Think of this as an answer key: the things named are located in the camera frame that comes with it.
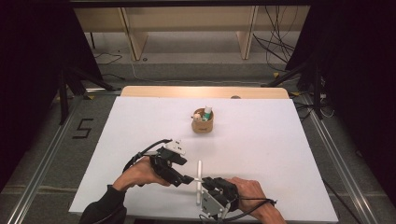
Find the white board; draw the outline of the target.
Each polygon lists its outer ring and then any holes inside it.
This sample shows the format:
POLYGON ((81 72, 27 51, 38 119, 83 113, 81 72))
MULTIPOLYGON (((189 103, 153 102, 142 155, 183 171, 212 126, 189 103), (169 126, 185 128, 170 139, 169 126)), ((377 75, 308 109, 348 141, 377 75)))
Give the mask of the white board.
POLYGON ((197 176, 202 161, 202 177, 260 182, 289 222, 338 220, 290 99, 117 98, 71 212, 100 199, 133 155, 162 139, 181 141, 183 175, 197 176), (206 106, 214 113, 213 130, 195 133, 193 112, 206 106))

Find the beige wooden desk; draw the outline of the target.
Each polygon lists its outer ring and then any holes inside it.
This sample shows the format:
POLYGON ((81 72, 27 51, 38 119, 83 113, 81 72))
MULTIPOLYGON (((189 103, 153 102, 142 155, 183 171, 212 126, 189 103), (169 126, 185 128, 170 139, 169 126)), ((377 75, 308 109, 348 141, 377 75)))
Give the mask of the beige wooden desk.
POLYGON ((300 31, 309 6, 248 7, 99 7, 77 8, 75 13, 86 33, 125 34, 130 57, 141 58, 149 32, 234 32, 241 58, 249 56, 255 31, 300 31))

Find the light wooden table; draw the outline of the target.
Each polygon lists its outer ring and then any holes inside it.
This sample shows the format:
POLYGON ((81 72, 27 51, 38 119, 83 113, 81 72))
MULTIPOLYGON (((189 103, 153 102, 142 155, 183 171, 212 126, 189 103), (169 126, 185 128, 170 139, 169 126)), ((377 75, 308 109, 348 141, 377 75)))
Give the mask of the light wooden table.
POLYGON ((124 97, 226 98, 226 99, 289 99, 283 88, 251 87, 186 87, 186 86, 127 86, 124 97))

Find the black tripod stand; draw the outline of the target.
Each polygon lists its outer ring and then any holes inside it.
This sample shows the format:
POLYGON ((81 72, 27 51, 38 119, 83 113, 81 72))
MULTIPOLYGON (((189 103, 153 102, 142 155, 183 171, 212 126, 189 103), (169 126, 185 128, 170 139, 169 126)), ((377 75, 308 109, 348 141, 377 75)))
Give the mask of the black tripod stand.
POLYGON ((69 88, 75 96, 82 96, 87 92, 87 89, 82 84, 82 80, 88 80, 91 83, 102 87, 106 91, 120 91, 120 88, 113 87, 105 83, 102 79, 94 77, 85 71, 76 67, 67 67, 61 71, 58 76, 59 96, 61 103, 61 121, 64 124, 69 115, 69 106, 67 101, 67 90, 69 88))
POLYGON ((301 81, 298 82, 297 87, 299 90, 307 90, 310 86, 313 86, 314 91, 314 103, 313 109, 319 119, 323 119, 321 114, 321 102, 320 102, 320 84, 321 84, 321 73, 318 64, 312 60, 306 60, 295 68, 291 69, 284 76, 277 78, 276 80, 269 82, 268 84, 262 84, 264 88, 275 88, 284 81, 301 74, 301 81))

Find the white pen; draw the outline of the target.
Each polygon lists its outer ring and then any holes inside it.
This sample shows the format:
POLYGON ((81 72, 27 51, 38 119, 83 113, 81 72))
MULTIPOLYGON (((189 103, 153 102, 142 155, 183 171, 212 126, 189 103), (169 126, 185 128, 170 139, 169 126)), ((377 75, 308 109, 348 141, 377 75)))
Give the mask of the white pen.
MULTIPOLYGON (((197 176, 196 178, 202 179, 202 168, 203 163, 202 161, 197 162, 197 176)), ((196 205, 201 204, 201 197, 202 197, 202 183, 196 182, 196 205)))

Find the black frame bar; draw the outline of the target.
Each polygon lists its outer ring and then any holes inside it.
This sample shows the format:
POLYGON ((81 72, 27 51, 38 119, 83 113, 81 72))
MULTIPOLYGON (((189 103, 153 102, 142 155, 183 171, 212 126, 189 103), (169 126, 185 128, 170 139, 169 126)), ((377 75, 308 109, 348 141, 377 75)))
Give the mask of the black frame bar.
POLYGON ((310 6, 316 0, 69 0, 73 7, 310 6))

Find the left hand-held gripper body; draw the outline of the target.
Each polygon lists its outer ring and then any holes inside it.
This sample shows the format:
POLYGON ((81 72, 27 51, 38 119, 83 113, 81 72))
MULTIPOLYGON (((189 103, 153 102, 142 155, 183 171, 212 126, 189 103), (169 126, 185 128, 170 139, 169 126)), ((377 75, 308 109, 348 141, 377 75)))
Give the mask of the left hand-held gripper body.
POLYGON ((184 165, 187 162, 184 155, 185 150, 181 146, 181 141, 171 140, 163 147, 157 149, 156 153, 151 155, 149 159, 154 172, 172 184, 176 180, 176 175, 181 175, 172 167, 172 164, 184 165))

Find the black curtain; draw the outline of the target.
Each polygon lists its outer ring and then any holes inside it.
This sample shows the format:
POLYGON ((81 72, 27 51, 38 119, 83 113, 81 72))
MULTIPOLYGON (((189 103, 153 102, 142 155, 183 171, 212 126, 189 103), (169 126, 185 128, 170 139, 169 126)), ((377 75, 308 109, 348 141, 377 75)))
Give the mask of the black curtain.
POLYGON ((310 9, 287 68, 323 50, 325 89, 396 205, 396 0, 307 1, 310 9))
POLYGON ((73 67, 102 77, 69 0, 0 0, 0 190, 73 67))

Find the person's right hand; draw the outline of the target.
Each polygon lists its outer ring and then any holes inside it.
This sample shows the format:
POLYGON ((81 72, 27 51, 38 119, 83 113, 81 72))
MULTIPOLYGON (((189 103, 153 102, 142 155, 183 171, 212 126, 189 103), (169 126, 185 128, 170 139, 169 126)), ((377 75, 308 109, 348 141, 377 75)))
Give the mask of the person's right hand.
MULTIPOLYGON (((262 187, 256 180, 246 180, 239 177, 233 177, 229 179, 229 182, 237 186, 239 196, 241 197, 239 200, 239 209, 243 212, 253 209, 265 198, 262 187)), ((264 221, 269 216, 267 206, 268 204, 263 204, 250 214, 258 220, 264 221)))

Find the black tape floor mark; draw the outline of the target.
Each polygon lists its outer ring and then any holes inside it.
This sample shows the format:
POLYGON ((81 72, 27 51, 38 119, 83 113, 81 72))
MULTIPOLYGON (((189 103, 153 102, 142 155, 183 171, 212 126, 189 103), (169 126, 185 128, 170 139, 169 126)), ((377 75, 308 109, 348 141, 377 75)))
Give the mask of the black tape floor mark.
POLYGON ((92 130, 92 128, 88 126, 88 124, 91 121, 92 121, 92 119, 81 119, 77 126, 76 133, 72 136, 72 138, 73 139, 88 138, 90 135, 90 132, 92 130))

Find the aluminium floor rail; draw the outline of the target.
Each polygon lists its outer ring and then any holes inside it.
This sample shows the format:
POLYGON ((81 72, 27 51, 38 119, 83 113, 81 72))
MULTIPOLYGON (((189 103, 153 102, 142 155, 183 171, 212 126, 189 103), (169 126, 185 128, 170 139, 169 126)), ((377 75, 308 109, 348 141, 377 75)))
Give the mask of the aluminium floor rail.
POLYGON ((0 191, 0 224, 77 224, 69 212, 78 186, 104 129, 117 91, 90 91, 93 100, 70 100, 69 117, 61 125, 54 102, 32 147, 0 191), (85 139, 73 139, 81 119, 92 119, 85 139))
POLYGON ((343 158, 342 153, 334 142, 331 132, 325 124, 326 121, 329 121, 333 117, 328 114, 322 114, 320 108, 317 112, 314 111, 314 108, 311 108, 309 118, 312 120, 315 129, 324 144, 330 159, 332 160, 332 164, 343 183, 346 190, 346 196, 353 203, 355 209, 352 209, 347 205, 347 201, 342 198, 342 195, 338 193, 327 180, 323 180, 324 185, 345 207, 348 213, 358 224, 378 224, 378 219, 375 216, 374 210, 363 194, 361 187, 348 167, 348 162, 343 158))

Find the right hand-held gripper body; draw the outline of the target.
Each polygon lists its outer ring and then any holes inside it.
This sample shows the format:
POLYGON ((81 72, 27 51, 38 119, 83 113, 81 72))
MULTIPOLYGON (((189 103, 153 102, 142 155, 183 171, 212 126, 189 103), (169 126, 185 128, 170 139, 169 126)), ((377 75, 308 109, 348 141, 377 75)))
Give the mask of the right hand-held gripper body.
POLYGON ((216 189, 202 192, 202 211, 210 217, 225 217, 238 208, 237 186, 221 177, 217 180, 216 189))

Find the tan fabric pen holder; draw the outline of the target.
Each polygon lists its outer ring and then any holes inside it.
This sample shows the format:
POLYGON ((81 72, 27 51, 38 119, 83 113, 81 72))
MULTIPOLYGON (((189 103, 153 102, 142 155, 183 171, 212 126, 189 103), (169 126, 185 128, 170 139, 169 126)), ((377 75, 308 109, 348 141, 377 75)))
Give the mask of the tan fabric pen holder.
MULTIPOLYGON (((203 108, 196 109, 193 112, 193 115, 196 113, 200 114, 202 117, 204 114, 204 109, 203 108)), ((203 119, 201 121, 194 121, 192 119, 191 127, 195 133, 210 133, 214 127, 214 113, 211 112, 210 120, 208 120, 208 121, 203 121, 203 119)))

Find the person's left hand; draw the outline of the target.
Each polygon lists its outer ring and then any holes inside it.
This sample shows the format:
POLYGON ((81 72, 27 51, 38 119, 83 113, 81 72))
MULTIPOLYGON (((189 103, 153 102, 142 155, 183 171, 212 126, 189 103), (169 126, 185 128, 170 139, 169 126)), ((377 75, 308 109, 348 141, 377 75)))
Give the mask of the person's left hand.
POLYGON ((170 184, 159 177, 151 167, 150 159, 144 157, 137 163, 123 172, 112 184, 112 187, 118 191, 127 191, 134 186, 143 186, 146 184, 156 183, 169 187, 170 184))

